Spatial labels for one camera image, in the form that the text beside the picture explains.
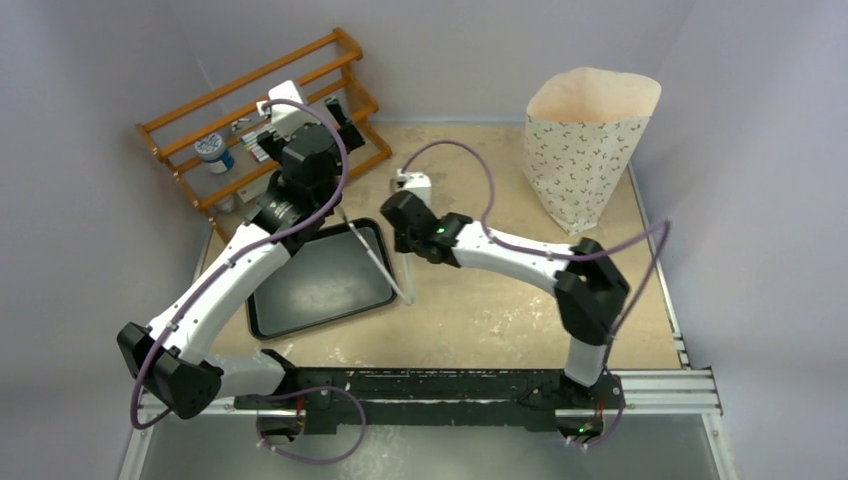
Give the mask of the black plastic tray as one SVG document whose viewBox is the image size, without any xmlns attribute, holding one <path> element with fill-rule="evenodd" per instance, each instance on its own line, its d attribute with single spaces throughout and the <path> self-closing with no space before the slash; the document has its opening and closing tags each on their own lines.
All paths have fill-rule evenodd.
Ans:
<svg viewBox="0 0 848 480">
<path fill-rule="evenodd" d="M 353 224 L 389 272 L 383 232 L 376 220 Z M 248 329 L 270 340 L 389 305 L 397 299 L 346 224 L 320 230 L 247 300 Z"/>
</svg>

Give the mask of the patterned white paper bag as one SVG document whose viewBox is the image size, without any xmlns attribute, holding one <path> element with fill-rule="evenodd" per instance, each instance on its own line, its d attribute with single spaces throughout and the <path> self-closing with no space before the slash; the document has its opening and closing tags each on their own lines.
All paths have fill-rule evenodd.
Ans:
<svg viewBox="0 0 848 480">
<path fill-rule="evenodd" d="M 651 77 L 579 67 L 554 75 L 530 99 L 523 171 L 565 232 L 599 223 L 661 95 Z"/>
</svg>

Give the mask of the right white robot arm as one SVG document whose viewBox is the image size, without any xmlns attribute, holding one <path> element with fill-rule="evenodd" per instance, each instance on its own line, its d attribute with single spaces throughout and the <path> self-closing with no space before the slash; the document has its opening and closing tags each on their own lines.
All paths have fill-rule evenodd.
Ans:
<svg viewBox="0 0 848 480">
<path fill-rule="evenodd" d="M 518 280 L 555 298 L 561 323 L 570 335 L 561 381 L 564 399 L 584 407 L 601 391 L 613 325 L 623 310 L 630 285 L 589 238 L 575 245 L 544 244 L 493 231 L 450 212 L 441 218 L 415 194 L 392 194 L 380 213 L 394 229 L 395 250 L 415 254 L 434 265 L 472 268 Z"/>
</svg>

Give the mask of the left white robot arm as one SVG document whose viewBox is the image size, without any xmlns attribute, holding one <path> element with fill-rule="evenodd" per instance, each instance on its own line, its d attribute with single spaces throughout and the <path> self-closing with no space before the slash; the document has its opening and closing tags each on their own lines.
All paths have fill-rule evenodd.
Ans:
<svg viewBox="0 0 848 480">
<path fill-rule="evenodd" d="M 210 347 L 254 291 L 280 270 L 322 228 L 342 197 L 349 155 L 364 144 L 335 98 L 327 115 L 291 99 L 259 104 L 275 129 L 261 139 L 278 164 L 265 193 L 237 228 L 224 251 L 166 311 L 146 325 L 127 323 L 117 336 L 135 383 L 130 422 L 136 429 L 157 423 L 140 418 L 143 394 L 190 419 L 214 400 L 259 395 L 272 408 L 297 399 L 298 382 L 273 354 L 213 355 Z"/>
</svg>

